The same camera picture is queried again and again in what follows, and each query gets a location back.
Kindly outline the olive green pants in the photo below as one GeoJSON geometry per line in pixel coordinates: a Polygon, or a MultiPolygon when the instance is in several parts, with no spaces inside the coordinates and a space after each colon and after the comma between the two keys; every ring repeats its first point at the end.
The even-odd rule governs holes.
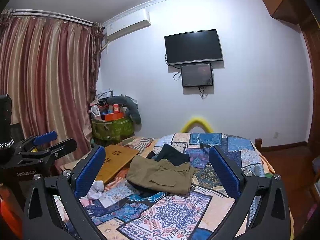
{"type": "Polygon", "coordinates": [[[190,191],[195,168],[190,163],[172,165],[168,160],[135,156],[131,161],[126,180],[139,187],[174,194],[190,191]]]}

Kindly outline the white crumpled cloth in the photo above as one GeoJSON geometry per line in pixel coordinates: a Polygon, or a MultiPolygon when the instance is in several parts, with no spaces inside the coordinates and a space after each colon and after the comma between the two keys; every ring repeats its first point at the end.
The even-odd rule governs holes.
{"type": "Polygon", "coordinates": [[[104,189],[103,181],[95,180],[89,188],[89,191],[85,194],[84,198],[87,198],[88,200],[96,200],[102,196],[104,189]]]}

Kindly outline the wooden lap desk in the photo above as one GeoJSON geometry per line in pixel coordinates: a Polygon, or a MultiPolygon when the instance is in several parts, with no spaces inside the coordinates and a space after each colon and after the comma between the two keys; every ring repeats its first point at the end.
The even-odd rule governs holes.
{"type": "Polygon", "coordinates": [[[80,176],[76,180],[80,185],[84,183],[92,183],[95,180],[102,180],[104,184],[110,182],[123,169],[129,166],[131,160],[138,154],[138,150],[134,150],[124,146],[109,145],[107,147],[99,147],[99,150],[90,157],[90,153],[76,161],[72,161],[60,166],[61,170],[73,170],[80,160],[89,157],[84,161],[85,166],[81,169],[80,176]]]}

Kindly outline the green storage basket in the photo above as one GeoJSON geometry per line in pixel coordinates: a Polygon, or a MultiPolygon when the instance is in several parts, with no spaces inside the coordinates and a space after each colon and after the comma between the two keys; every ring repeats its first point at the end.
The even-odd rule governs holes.
{"type": "Polygon", "coordinates": [[[124,139],[134,136],[133,122],[128,117],[113,121],[92,120],[94,143],[106,147],[115,145],[124,139]]]}

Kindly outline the orange box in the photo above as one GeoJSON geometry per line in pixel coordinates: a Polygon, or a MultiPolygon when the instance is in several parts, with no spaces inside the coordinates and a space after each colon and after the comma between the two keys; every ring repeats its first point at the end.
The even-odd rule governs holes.
{"type": "Polygon", "coordinates": [[[119,112],[119,113],[109,113],[104,115],[104,120],[105,121],[114,121],[114,120],[118,120],[121,119],[125,116],[124,113],[119,112]]]}

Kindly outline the striped pink curtain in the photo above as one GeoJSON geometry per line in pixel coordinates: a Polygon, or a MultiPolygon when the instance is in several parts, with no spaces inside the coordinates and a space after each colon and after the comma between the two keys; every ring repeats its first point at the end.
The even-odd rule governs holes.
{"type": "Polygon", "coordinates": [[[12,99],[12,122],[26,137],[55,131],[58,141],[77,142],[56,167],[91,149],[88,108],[97,92],[103,38],[100,23],[1,13],[1,93],[12,99]]]}

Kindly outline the dark navy folded garment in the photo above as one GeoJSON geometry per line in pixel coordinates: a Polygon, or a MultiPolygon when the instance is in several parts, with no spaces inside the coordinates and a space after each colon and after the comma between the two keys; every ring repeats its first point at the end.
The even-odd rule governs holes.
{"type": "Polygon", "coordinates": [[[166,159],[172,165],[180,166],[183,163],[189,163],[190,162],[190,155],[181,153],[180,151],[176,150],[172,146],[168,144],[164,144],[162,149],[158,154],[155,154],[155,152],[151,151],[147,157],[147,159],[153,159],[155,161],[160,161],[161,159],[166,159]]]}

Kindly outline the yellow foam tube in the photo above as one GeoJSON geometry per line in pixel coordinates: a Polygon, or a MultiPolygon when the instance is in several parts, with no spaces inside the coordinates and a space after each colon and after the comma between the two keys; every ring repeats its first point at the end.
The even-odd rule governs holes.
{"type": "Polygon", "coordinates": [[[185,123],[185,125],[181,128],[181,133],[188,133],[193,127],[199,126],[201,127],[206,133],[213,133],[214,130],[210,126],[209,122],[200,116],[194,116],[189,121],[185,123]]]}

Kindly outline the white air conditioner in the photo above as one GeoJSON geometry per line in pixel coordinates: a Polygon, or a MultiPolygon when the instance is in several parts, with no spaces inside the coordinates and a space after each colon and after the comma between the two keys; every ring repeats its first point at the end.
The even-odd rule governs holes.
{"type": "Polygon", "coordinates": [[[150,25],[149,12],[146,9],[138,10],[109,23],[105,27],[105,41],[114,41],[130,33],[149,27],[150,25]]]}

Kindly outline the brown wooden wardrobe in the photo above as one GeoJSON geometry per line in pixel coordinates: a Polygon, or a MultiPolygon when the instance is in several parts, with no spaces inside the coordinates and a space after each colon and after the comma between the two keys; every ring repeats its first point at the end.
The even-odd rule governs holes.
{"type": "Polygon", "coordinates": [[[270,16],[291,24],[300,24],[311,16],[304,0],[263,0],[270,16]]]}

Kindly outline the small black wall monitor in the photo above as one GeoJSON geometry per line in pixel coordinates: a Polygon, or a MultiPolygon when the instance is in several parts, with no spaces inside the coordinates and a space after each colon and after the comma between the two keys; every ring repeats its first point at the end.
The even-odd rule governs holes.
{"type": "Polygon", "coordinates": [[[210,63],[181,65],[182,87],[208,87],[213,85],[210,63]]]}

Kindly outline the black wall television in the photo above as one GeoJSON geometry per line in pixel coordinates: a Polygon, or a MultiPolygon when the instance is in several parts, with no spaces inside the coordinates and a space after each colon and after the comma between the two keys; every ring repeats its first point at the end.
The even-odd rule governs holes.
{"type": "Polygon", "coordinates": [[[169,65],[223,60],[215,29],[169,35],[164,42],[169,65]]]}

